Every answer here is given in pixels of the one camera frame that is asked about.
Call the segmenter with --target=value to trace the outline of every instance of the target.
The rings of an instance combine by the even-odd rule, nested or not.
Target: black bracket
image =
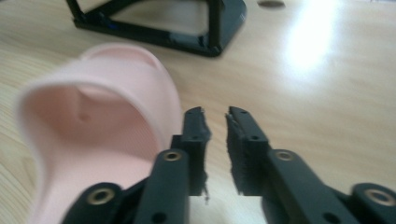
[[[208,30],[202,35],[187,35],[110,19],[112,15],[140,1],[144,0],[110,0],[95,9],[83,12],[77,0],[66,0],[77,28],[184,50],[207,57],[216,57],[223,52],[244,22],[247,11],[243,0],[206,0]]]

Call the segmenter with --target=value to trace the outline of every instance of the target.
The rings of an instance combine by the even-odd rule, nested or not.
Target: black plastic part
[[[114,197],[107,203],[89,203],[91,194],[96,190],[107,189],[114,192]],[[111,224],[122,201],[120,186],[112,183],[100,183],[86,189],[73,204],[64,218],[63,224]]]
[[[160,153],[143,192],[134,224],[189,223],[189,158],[183,150]]]
[[[354,186],[346,206],[363,224],[396,223],[396,193],[377,184]]]
[[[82,12],[77,0],[66,0],[77,28],[130,38],[207,57],[219,56],[246,17],[242,0],[207,0],[208,31],[202,35],[158,30],[110,19],[131,4],[143,0],[111,0],[89,12]]]
[[[64,217],[63,224],[130,224],[133,223],[147,179],[127,190],[112,183],[99,183],[86,189]],[[107,203],[89,203],[89,197],[99,189],[111,189],[114,197]]]
[[[294,152],[268,153],[269,174],[290,223],[359,223]]]
[[[267,178],[264,173],[266,153],[271,150],[268,139],[250,114],[231,106],[226,115],[227,148],[232,161],[233,181],[239,193],[262,195]]]
[[[331,189],[296,153],[271,150],[247,111],[230,107],[226,118],[235,185],[245,195],[262,196],[269,224],[396,223],[396,193],[391,189],[359,184],[351,196]]]
[[[195,107],[184,115],[183,134],[174,135],[172,139],[171,148],[179,148],[189,154],[190,196],[200,196],[205,189],[205,149],[210,135],[205,111]]]

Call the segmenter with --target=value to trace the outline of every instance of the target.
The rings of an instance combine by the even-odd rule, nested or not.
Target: pink soft object
[[[175,85],[148,51],[106,44],[30,84],[18,123],[37,164],[30,224],[61,223],[87,187],[128,188],[181,131]]]

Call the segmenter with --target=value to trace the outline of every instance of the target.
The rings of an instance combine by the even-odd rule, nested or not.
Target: table surface
[[[81,2],[83,8],[98,3]],[[183,109],[205,109],[213,133],[206,156],[211,200],[191,199],[191,223],[264,223],[260,198],[238,196],[230,175],[229,105],[248,110],[273,147],[297,152],[327,185],[345,193],[362,182],[396,190],[396,4],[246,4],[246,22],[230,46],[218,58],[205,58],[77,29],[65,1],[1,1],[0,223],[23,223],[35,194],[35,161],[12,112],[16,95],[28,81],[107,42],[150,50],[175,81]],[[162,8],[157,23],[148,16],[156,9],[146,8],[153,11],[134,20],[192,33],[205,29],[202,2]]]

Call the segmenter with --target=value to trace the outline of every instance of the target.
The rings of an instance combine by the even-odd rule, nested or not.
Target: wood grain
[[[0,2],[0,223],[23,223],[35,193],[35,162],[14,121],[16,96],[26,82],[106,42],[147,48],[173,77],[183,109],[205,108],[211,201],[191,199],[191,223],[264,223],[260,198],[238,196],[233,187],[229,105],[250,111],[273,147],[299,153],[327,185],[349,192],[374,182],[396,190],[396,4],[246,4],[244,26],[222,56],[209,59],[76,29],[64,1]],[[178,16],[195,16],[184,22],[201,29],[202,15],[191,14]],[[191,31],[186,23],[167,25]]]

